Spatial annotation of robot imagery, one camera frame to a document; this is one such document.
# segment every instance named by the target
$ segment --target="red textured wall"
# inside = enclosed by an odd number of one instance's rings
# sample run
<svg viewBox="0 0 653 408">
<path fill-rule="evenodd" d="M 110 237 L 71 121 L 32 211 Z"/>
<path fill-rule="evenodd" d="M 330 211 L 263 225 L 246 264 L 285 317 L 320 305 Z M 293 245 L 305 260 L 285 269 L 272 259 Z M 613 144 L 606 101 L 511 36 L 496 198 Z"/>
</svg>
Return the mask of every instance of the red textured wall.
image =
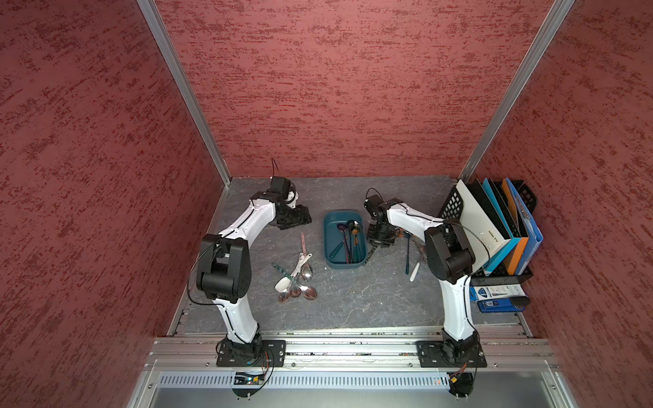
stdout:
<svg viewBox="0 0 653 408">
<path fill-rule="evenodd" d="M 135 1 L 0 33 L 0 406 L 122 407 L 221 182 Z"/>
<path fill-rule="evenodd" d="M 234 176 L 458 176 L 550 0 L 160 0 Z"/>
<path fill-rule="evenodd" d="M 577 0 L 478 169 L 545 240 L 527 318 L 583 407 L 653 406 L 653 5 Z"/>
</svg>

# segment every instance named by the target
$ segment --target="black mounting plate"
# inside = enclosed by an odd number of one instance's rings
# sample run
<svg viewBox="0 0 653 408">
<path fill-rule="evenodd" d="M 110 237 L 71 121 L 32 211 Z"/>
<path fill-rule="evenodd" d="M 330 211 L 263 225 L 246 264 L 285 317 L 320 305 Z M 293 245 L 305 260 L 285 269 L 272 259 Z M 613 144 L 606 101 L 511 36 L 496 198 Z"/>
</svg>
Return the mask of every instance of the black mounting plate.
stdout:
<svg viewBox="0 0 653 408">
<path fill-rule="evenodd" d="M 442 352 L 442 341 L 416 341 L 419 365 L 422 368 L 460 368 L 467 363 L 467 368 L 486 368 L 485 354 L 481 345 L 474 346 L 468 354 L 469 358 L 459 364 L 450 364 Z"/>
<path fill-rule="evenodd" d="M 285 360 L 285 340 L 265 340 L 263 339 L 263 351 L 268 352 L 268 357 L 274 357 L 274 367 L 283 367 Z M 222 341 L 217 346 L 217 359 L 215 360 L 217 367 L 251 367 L 242 361 L 235 359 L 233 350 L 231 349 L 230 341 Z"/>
</svg>

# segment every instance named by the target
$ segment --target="gray marble surface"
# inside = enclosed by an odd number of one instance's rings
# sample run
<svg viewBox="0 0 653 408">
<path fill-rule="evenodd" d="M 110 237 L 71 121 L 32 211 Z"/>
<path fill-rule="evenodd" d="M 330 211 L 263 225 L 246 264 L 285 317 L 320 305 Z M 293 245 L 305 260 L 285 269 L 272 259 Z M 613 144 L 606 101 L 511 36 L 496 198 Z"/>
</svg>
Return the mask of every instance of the gray marble surface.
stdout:
<svg viewBox="0 0 653 408">
<path fill-rule="evenodd" d="M 447 176 L 294 178 L 298 204 L 309 208 L 313 222 L 301 227 L 279 230 L 266 226 L 250 255 L 252 282 L 247 293 L 254 318 L 261 330 L 306 330 L 325 328 L 370 328 L 432 326 L 444 323 L 442 293 L 438 280 L 427 265 L 420 264 L 414 282 L 406 270 L 406 239 L 398 238 L 394 246 L 379 248 L 369 263 L 353 270 L 328 268 L 323 249 L 322 222 L 334 210 L 358 211 L 365 231 L 371 221 L 363 207 L 365 192 L 375 187 L 385 200 L 399 198 L 416 210 L 437 215 L 454 180 Z M 267 178 L 235 178 L 227 193 L 218 222 L 218 231 L 229 226 L 246 208 L 248 199 L 267 189 Z M 302 250 L 300 233 L 313 254 L 310 264 L 315 274 L 310 285 L 318 293 L 316 300 L 291 298 L 277 302 L 275 283 L 281 277 L 271 266 L 277 262 L 289 272 L 295 268 Z M 419 250 L 410 246 L 410 270 L 419 259 Z M 194 299 L 205 297 L 193 286 Z M 480 313 L 472 305 L 474 323 L 518 322 L 514 313 Z M 185 333 L 225 332 L 225 325 L 215 307 L 192 305 Z"/>
</svg>

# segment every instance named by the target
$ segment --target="white robot arm segment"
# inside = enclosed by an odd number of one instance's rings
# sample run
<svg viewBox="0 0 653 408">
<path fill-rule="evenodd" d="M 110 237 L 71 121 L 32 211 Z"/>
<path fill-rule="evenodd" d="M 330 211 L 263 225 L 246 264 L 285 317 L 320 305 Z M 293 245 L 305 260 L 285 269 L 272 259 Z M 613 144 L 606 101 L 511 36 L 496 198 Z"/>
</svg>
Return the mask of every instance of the white robot arm segment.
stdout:
<svg viewBox="0 0 653 408">
<path fill-rule="evenodd" d="M 372 245 L 392 245 L 397 228 L 425 242 L 428 267 L 439 279 L 442 290 L 443 351 L 451 362 L 463 362 L 478 345 L 478 333 L 471 324 L 469 301 L 474 254 L 462 226 L 457 220 L 443 220 L 414 210 L 396 198 L 383 202 L 379 195 L 374 195 L 365 200 L 365 208 L 377 221 L 368 228 L 367 239 Z"/>
</svg>

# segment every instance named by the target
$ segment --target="white handle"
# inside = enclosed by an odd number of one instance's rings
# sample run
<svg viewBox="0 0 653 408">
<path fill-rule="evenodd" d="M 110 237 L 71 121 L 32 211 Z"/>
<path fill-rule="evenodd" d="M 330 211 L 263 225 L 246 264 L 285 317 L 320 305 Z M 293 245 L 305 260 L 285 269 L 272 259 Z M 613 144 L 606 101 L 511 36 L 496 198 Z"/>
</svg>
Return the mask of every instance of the white handle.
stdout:
<svg viewBox="0 0 653 408">
<path fill-rule="evenodd" d="M 415 280 L 415 276 L 417 276 L 417 270 L 418 269 L 419 269 L 419 262 L 417 263 L 417 265 L 415 265 L 415 269 L 413 269 L 413 273 L 410 274 L 410 281 L 411 282 Z"/>
<path fill-rule="evenodd" d="M 295 266 L 295 270 L 291 273 L 291 276 L 295 277 L 299 273 L 299 271 L 302 269 L 302 266 L 313 256 L 312 253 L 304 256 L 304 254 L 299 255 L 299 262 L 297 262 L 297 266 Z"/>
</svg>

